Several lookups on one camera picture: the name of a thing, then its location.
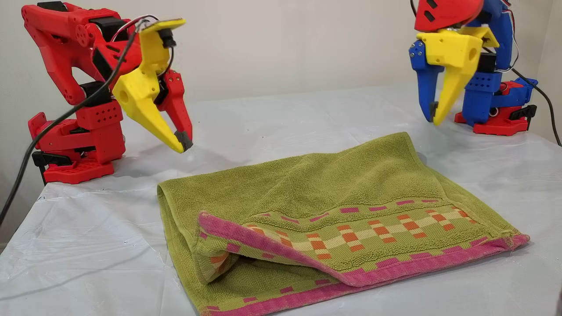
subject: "table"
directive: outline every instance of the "table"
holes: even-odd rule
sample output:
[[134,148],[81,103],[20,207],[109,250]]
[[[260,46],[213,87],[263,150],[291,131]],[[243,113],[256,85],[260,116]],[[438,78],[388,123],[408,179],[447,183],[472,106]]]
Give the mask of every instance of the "table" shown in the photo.
[[435,127],[416,93],[403,84],[191,104],[196,145],[182,155],[125,119],[127,152],[115,174],[48,184],[0,255],[0,315],[196,315],[166,248],[159,182],[401,131],[427,165],[530,244],[278,314],[552,315],[562,286],[562,150],[531,133],[476,135],[452,115]]

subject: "towel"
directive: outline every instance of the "towel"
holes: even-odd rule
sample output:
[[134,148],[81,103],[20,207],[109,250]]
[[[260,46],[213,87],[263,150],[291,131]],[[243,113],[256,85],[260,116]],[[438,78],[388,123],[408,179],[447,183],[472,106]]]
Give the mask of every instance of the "towel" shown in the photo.
[[171,258],[201,315],[296,308],[529,241],[426,167],[406,133],[157,191]]

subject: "folded towel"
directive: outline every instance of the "folded towel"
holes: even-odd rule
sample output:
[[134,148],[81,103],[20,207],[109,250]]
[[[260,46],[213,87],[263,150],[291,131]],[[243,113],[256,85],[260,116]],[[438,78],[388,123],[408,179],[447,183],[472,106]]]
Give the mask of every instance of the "folded towel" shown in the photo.
[[171,258],[202,315],[304,306],[529,241],[426,167],[406,133],[169,180],[158,198]]

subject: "pink towel border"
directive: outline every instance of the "pink towel border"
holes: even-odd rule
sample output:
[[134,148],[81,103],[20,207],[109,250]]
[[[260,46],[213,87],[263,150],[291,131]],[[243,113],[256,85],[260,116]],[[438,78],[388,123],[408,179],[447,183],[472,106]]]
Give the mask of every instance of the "pink towel border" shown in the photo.
[[449,252],[438,256],[426,256],[408,261],[400,261],[369,272],[342,274],[291,247],[284,246],[251,229],[222,220],[206,212],[201,212],[199,214],[198,221],[207,234],[235,240],[249,247],[299,261],[310,267],[326,272],[342,282],[333,285],[324,285],[305,292],[287,294],[267,301],[249,304],[238,309],[228,311],[207,310],[203,313],[203,315],[211,316],[264,315],[284,309],[297,308],[346,294],[387,285],[423,273],[447,269],[476,261],[504,251],[513,250],[529,241],[529,236],[519,234],[513,237],[511,245],[508,245],[507,240],[503,238],[489,240],[480,244],[475,243],[468,249]]

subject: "robotic arm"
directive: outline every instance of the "robotic arm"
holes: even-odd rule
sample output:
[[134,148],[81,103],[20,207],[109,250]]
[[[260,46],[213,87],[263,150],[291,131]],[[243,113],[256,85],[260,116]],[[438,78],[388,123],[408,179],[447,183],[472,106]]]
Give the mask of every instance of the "robotic arm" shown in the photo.
[[[59,1],[24,6],[21,13],[47,72],[71,105],[81,103],[110,77],[131,33],[127,31],[134,27],[115,11],[85,10]],[[91,106],[78,110],[76,120],[63,121],[42,138],[36,146],[40,151],[32,157],[44,182],[79,183],[112,174],[111,161],[125,151],[121,107],[173,150],[182,153],[192,146],[182,77],[168,65],[169,51],[175,46],[171,30],[183,24],[182,19],[156,21],[141,30],[109,89]],[[95,81],[78,84],[72,67]],[[175,133],[160,111],[168,113]],[[31,136],[49,123],[44,113],[36,115],[29,121]]]
[[[428,121],[439,125],[465,89],[457,123],[485,134],[513,135],[528,129],[536,107],[522,106],[531,99],[532,85],[523,80],[501,82],[502,73],[512,68],[515,42],[509,5],[506,0],[419,1],[415,28],[423,33],[409,53]],[[443,71],[445,81],[436,101],[437,75]]]

